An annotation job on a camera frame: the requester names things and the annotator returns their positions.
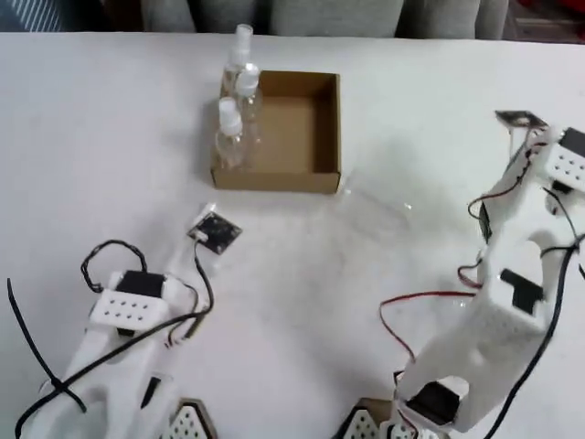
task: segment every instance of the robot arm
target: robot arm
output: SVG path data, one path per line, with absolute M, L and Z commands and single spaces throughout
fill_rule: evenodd
M 563 211 L 575 217 L 585 210 L 584 169 L 585 134 L 549 130 L 523 145 L 490 191 L 480 218 L 488 243 L 478 270 L 483 287 L 463 318 L 408 365 L 397 386 L 398 408 L 411 421 L 436 432 L 467 432 L 527 368 L 551 323 L 565 255 L 546 250 L 577 239 Z M 543 252 L 542 284 L 507 265 L 526 241 Z M 447 377 L 465 380 L 466 394 L 441 383 Z

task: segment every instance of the white bottle cap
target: white bottle cap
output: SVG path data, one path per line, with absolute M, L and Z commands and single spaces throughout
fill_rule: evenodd
M 236 79 L 236 94 L 249 98 L 258 89 L 260 69 L 255 64 L 246 64 L 246 69 Z
M 232 136 L 241 133 L 242 124 L 236 101 L 232 98 L 219 100 L 219 129 L 225 135 Z
M 229 63 L 244 66 L 250 60 L 250 42 L 254 29 L 249 25 L 238 25 L 236 42 L 229 51 Z

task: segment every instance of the brown cardboard box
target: brown cardboard box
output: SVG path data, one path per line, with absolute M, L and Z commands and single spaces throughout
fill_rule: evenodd
M 261 74 L 262 144 L 246 170 L 227 170 L 213 151 L 220 189 L 334 194 L 341 177 L 339 75 L 300 71 Z

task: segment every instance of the clear plastic bottle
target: clear plastic bottle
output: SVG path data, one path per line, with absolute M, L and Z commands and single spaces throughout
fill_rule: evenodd
M 233 97 L 236 79 L 250 62 L 250 41 L 253 33 L 252 26 L 238 25 L 236 28 L 236 41 L 229 51 L 228 63 L 223 69 L 221 78 L 220 97 L 222 98 Z
M 235 87 L 236 102 L 244 123 L 244 132 L 251 145 L 261 143 L 262 92 L 258 87 L 259 79 L 260 69 L 258 66 L 248 64 L 236 79 Z
M 216 151 L 221 167 L 237 169 L 244 167 L 248 152 L 247 141 L 238 106 L 232 98 L 219 100 L 219 130 L 216 133 Z

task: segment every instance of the white table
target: white table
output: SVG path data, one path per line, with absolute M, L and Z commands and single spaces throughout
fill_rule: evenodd
M 397 220 L 377 246 L 341 235 L 341 223 L 324 227 L 325 197 L 209 186 L 203 108 L 217 95 L 229 42 L 0 35 L 0 274 L 12 277 L 39 349 L 62 372 L 95 300 L 79 272 L 87 252 L 126 239 L 160 271 L 200 203 L 218 200 L 245 232 L 213 279 L 216 310 L 165 359 L 168 369 L 204 400 L 221 437 L 329 437 L 359 397 L 387 398 L 390 373 L 406 360 L 378 322 L 378 302 L 459 288 L 454 268 L 481 245 L 465 203 L 508 158 L 493 110 L 528 108 L 585 129 L 585 48 L 256 37 L 264 69 L 342 75 L 345 174 L 360 166 L 384 182 L 392 221 L 401 202 L 413 206 L 410 228 Z M 92 272 L 103 280 L 134 267 L 131 258 L 112 250 Z M 498 437 L 582 435 L 578 282 L 571 271 L 558 335 Z M 45 376 L 0 296 L 0 436 L 11 437 Z M 388 316 L 420 348 L 453 311 L 429 301 Z M 465 437 L 483 437 L 493 417 Z

